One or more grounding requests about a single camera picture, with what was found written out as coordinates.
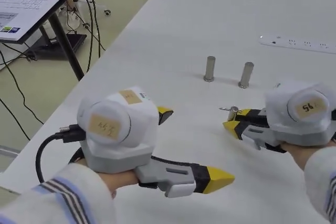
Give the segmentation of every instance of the black cable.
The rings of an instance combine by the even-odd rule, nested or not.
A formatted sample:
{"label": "black cable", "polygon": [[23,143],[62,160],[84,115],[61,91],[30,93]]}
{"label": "black cable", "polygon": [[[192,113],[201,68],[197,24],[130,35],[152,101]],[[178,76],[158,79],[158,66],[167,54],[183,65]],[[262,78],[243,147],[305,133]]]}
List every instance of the black cable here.
{"label": "black cable", "polygon": [[[99,26],[98,26],[98,20],[97,20],[97,10],[96,10],[96,2],[95,0],[92,0],[93,4],[93,12],[95,16],[95,23],[96,23],[96,28],[97,28],[97,34],[98,34],[98,45],[100,45],[100,31],[99,31]],[[100,58],[100,46],[98,46],[98,58]]]}
{"label": "black cable", "polygon": [[19,56],[24,55],[24,56],[26,56],[27,58],[29,58],[29,56],[26,55],[24,52],[21,52],[21,51],[15,49],[15,48],[13,48],[13,47],[10,47],[9,45],[6,45],[5,43],[2,43],[2,45],[4,45],[5,47],[7,47],[7,48],[9,48],[9,49],[11,49],[11,50],[13,50],[13,51],[15,51],[15,52],[18,52],[18,53],[20,54]]}
{"label": "black cable", "polygon": [[13,77],[13,80],[14,80],[14,82],[15,82],[15,85],[16,85],[17,90],[18,90],[18,91],[20,92],[20,94],[22,95],[22,98],[23,98],[23,106],[33,114],[33,116],[35,117],[35,119],[36,119],[37,121],[39,121],[41,124],[43,124],[43,122],[36,116],[36,114],[34,113],[34,111],[31,110],[31,109],[26,105],[26,97],[25,97],[25,95],[23,94],[22,90],[20,89],[19,84],[17,83],[17,80],[16,80],[16,78],[15,78],[13,72],[12,72],[11,69],[9,68],[8,64],[6,63],[6,61],[5,61],[5,57],[4,57],[3,53],[1,52],[1,50],[0,50],[0,55],[1,55],[1,57],[2,57],[2,60],[3,60],[4,64],[5,64],[6,68],[8,69],[10,75]]}
{"label": "black cable", "polygon": [[[82,21],[82,23],[85,24],[84,20],[78,15],[78,13],[75,12],[75,14],[76,14],[77,17],[80,19],[80,21]],[[84,28],[85,28],[87,31],[89,31],[89,33],[91,33],[91,31],[90,31],[87,27],[84,26]],[[91,33],[91,35],[93,35],[93,37],[96,39],[96,41],[99,42],[98,39],[97,39],[97,37],[96,37],[94,34]],[[102,44],[99,44],[99,45],[100,45],[101,49],[103,49],[104,51],[106,51],[106,49],[104,48],[104,46],[103,46]]]}
{"label": "black cable", "polygon": [[84,158],[84,153],[83,153],[83,150],[82,148],[79,148],[78,150],[76,150],[76,152],[73,154],[73,156],[71,157],[70,161],[69,161],[69,164],[70,163],[74,163],[76,162],[77,160],[79,159],[82,159]]}
{"label": "black cable", "polygon": [[[41,157],[43,150],[46,148],[46,146],[53,140],[57,139],[63,139],[63,143],[73,143],[73,142],[79,142],[84,141],[86,139],[86,132],[78,125],[78,124],[72,124],[67,127],[62,127],[63,129],[60,130],[60,132],[55,133],[54,135],[51,135],[50,137],[46,138],[40,147],[37,150],[36,157],[35,157],[35,169],[38,181],[40,183],[44,182],[43,175],[42,175],[42,169],[41,169]],[[81,151],[81,148],[78,149],[73,158],[71,158],[71,163],[75,162],[78,157],[83,158],[84,154]]]}
{"label": "black cable", "polygon": [[93,15],[92,15],[92,9],[89,0],[85,0],[89,7],[90,12],[90,19],[91,19],[91,40],[90,40],[90,54],[89,54],[89,62],[88,62],[88,68],[86,70],[86,73],[89,72],[90,66],[91,66],[91,58],[92,58],[92,48],[93,48]]}
{"label": "black cable", "polygon": [[17,59],[26,59],[26,60],[28,60],[26,57],[21,57],[21,56],[19,56],[19,57],[16,57],[15,59],[6,61],[6,64],[11,63],[12,61],[17,60]]}
{"label": "black cable", "polygon": [[37,178],[38,181],[40,183],[44,182],[44,178],[42,175],[42,169],[41,169],[41,157],[42,157],[42,152],[44,150],[44,148],[53,140],[59,139],[59,136],[57,134],[51,135],[50,137],[48,137],[47,139],[45,139],[42,144],[40,145],[40,147],[37,150],[36,153],[36,158],[35,158],[35,169],[36,169],[36,174],[37,174]]}
{"label": "black cable", "polygon": [[20,127],[21,131],[23,132],[23,134],[26,136],[26,138],[28,139],[28,141],[30,141],[29,136],[27,135],[27,133],[25,132],[25,130],[22,128],[19,120],[15,117],[15,115],[12,113],[12,111],[10,110],[10,108],[6,105],[6,103],[1,98],[0,98],[0,102],[8,110],[8,112],[12,115],[12,117],[14,118],[15,122],[17,123],[17,125],[19,125],[19,127]]}

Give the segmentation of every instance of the sleeve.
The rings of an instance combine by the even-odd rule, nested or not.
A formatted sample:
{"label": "sleeve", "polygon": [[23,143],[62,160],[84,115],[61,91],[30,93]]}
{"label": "sleeve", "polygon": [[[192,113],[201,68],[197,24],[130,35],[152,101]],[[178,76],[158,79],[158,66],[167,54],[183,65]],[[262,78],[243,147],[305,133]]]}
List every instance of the sleeve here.
{"label": "sleeve", "polygon": [[69,164],[0,210],[1,224],[114,224],[111,193],[91,169]]}
{"label": "sleeve", "polygon": [[336,224],[336,147],[315,152],[304,168],[308,197],[314,208]]}

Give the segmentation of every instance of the black metal table frame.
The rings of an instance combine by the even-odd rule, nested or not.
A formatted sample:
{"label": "black metal table frame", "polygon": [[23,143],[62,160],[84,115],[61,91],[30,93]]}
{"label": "black metal table frame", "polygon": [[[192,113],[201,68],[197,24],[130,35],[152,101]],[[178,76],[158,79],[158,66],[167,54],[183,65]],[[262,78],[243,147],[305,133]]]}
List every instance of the black metal table frame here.
{"label": "black metal table frame", "polygon": [[76,58],[76,54],[67,38],[67,35],[64,32],[62,24],[60,23],[56,11],[61,7],[66,0],[59,0],[35,25],[32,26],[31,29],[26,32],[24,36],[22,36],[18,41],[12,40],[0,40],[3,43],[11,43],[11,44],[23,44],[35,31],[37,31],[42,24],[49,20],[52,29],[56,35],[57,41],[61,45],[61,48],[64,51],[64,54],[68,58],[68,61],[72,67],[73,72],[75,73],[77,79],[80,81],[84,77],[84,73],[80,64]]}

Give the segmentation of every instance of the human hand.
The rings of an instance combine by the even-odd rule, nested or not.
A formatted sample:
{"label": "human hand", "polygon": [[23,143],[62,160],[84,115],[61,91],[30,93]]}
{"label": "human hand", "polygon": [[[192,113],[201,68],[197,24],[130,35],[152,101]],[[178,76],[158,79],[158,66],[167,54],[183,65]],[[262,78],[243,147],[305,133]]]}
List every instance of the human hand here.
{"label": "human hand", "polygon": [[283,143],[281,147],[290,153],[292,155],[295,163],[304,170],[306,163],[308,159],[319,149],[330,147],[330,146],[336,146],[336,143],[334,141],[330,141],[327,145],[325,146],[298,146],[298,145],[292,145],[288,143]]}
{"label": "human hand", "polygon": [[[76,161],[77,164],[88,166],[85,159],[80,159]],[[135,172],[129,170],[127,172],[107,174],[107,173],[97,173],[101,180],[109,188],[112,198],[116,196],[116,190],[123,186],[135,185],[139,182],[135,175]]]}

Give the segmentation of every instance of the laptop sticker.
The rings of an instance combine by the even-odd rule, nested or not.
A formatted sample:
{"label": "laptop sticker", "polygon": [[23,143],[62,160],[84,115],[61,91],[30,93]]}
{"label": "laptop sticker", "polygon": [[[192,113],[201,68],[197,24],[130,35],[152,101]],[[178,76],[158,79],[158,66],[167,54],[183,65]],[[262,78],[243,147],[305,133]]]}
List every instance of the laptop sticker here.
{"label": "laptop sticker", "polygon": [[9,32],[11,30],[11,27],[9,27],[9,26],[5,26],[4,28],[2,28],[1,30],[0,30],[0,32],[2,32],[2,33],[7,33],[7,32]]}
{"label": "laptop sticker", "polygon": [[8,33],[15,34],[20,30],[20,27],[13,27]]}

